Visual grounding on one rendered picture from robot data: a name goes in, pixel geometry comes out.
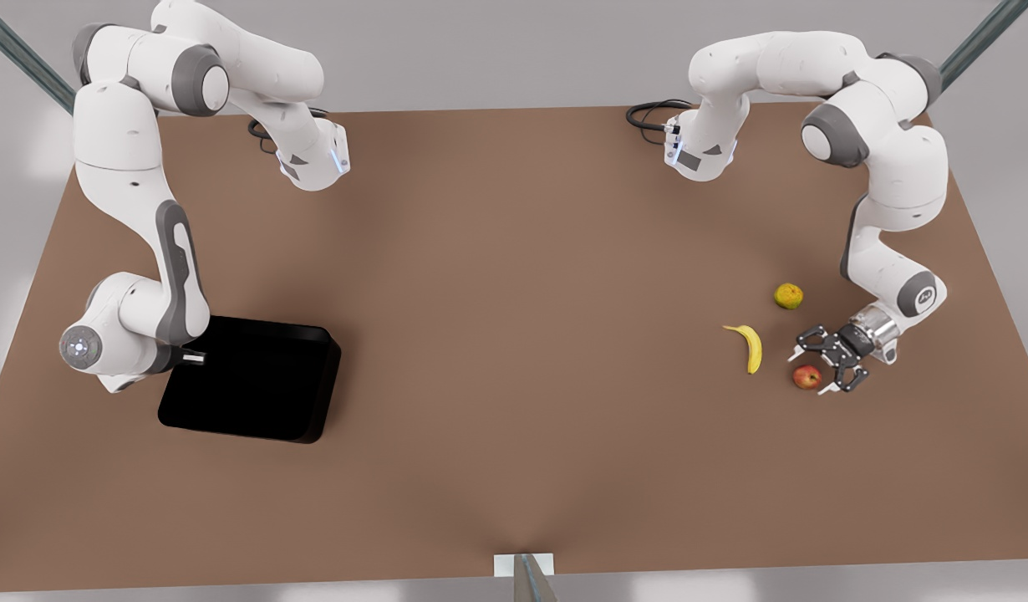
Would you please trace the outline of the white post foot plate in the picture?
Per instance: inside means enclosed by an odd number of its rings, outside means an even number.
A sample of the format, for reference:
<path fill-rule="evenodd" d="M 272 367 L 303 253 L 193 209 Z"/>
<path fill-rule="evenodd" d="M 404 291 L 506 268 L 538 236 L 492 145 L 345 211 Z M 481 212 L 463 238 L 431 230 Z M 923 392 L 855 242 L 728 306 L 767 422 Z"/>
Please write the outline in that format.
<path fill-rule="evenodd" d="M 495 578 L 511 578 L 514 575 L 514 568 L 523 565 L 522 556 L 531 557 L 536 560 L 538 568 L 546 576 L 553 576 L 555 571 L 555 557 L 552 553 L 518 553 L 494 555 L 492 557 L 492 574 Z"/>

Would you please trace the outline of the silver frame post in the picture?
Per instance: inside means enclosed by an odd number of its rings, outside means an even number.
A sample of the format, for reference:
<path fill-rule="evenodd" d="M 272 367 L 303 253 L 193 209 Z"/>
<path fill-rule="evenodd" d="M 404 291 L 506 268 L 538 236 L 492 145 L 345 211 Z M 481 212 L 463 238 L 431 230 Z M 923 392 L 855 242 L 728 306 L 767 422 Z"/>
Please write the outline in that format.
<path fill-rule="evenodd" d="M 74 88 L 56 72 L 56 69 L 47 61 L 39 57 L 1 16 L 0 51 L 3 57 L 9 58 L 13 64 L 16 64 L 19 69 L 42 91 L 54 99 L 56 103 L 62 106 L 68 114 L 74 113 L 76 93 Z"/>
<path fill-rule="evenodd" d="M 1019 18 L 1028 8 L 1028 0 L 1000 0 L 993 10 L 981 20 L 972 32 L 962 41 L 957 49 L 939 66 L 939 76 L 942 79 L 942 92 L 947 90 L 979 57 L 989 49 L 1015 20 Z"/>
<path fill-rule="evenodd" d="M 514 556 L 513 584 L 513 602 L 557 602 L 555 591 L 533 555 Z"/>

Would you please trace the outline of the black storage box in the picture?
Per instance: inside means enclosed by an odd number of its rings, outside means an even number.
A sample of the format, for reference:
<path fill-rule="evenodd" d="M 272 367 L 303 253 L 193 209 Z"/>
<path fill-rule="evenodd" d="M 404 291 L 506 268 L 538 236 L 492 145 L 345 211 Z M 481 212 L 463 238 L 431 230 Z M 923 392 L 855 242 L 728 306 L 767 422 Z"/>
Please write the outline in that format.
<path fill-rule="evenodd" d="M 189 348 L 205 359 L 171 370 L 163 426 L 296 443 L 323 434 L 342 358 L 326 329 L 215 315 Z"/>

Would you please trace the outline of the yellow banana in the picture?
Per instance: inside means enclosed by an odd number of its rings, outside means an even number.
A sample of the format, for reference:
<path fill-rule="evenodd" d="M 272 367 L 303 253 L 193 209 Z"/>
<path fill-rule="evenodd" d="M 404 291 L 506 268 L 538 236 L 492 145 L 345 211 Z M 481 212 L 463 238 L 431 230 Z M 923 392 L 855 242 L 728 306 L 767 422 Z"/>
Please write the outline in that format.
<path fill-rule="evenodd" d="M 747 345 L 747 373 L 754 375 L 758 372 L 763 358 L 763 346 L 760 335 L 750 325 L 724 325 L 725 330 L 740 333 Z"/>

